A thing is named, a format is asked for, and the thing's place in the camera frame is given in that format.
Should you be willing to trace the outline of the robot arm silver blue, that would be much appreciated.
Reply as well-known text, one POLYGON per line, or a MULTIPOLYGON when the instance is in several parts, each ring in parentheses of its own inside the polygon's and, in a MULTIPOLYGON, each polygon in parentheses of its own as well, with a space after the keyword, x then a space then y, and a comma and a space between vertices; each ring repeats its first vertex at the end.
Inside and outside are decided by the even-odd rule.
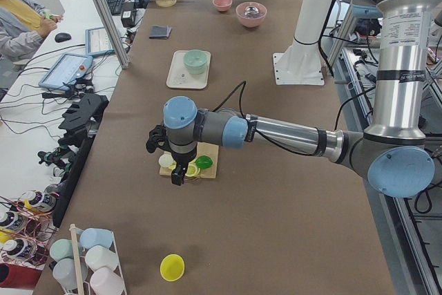
POLYGON ((432 10, 440 2, 353 0, 357 6, 376 6, 383 16, 372 123, 361 133, 209 111, 188 97, 171 98, 160 133, 162 148, 176 163, 172 183, 184 182, 198 143, 239 149, 259 135, 290 153, 346 166, 390 197, 407 198, 426 189, 435 167, 418 123, 432 10))

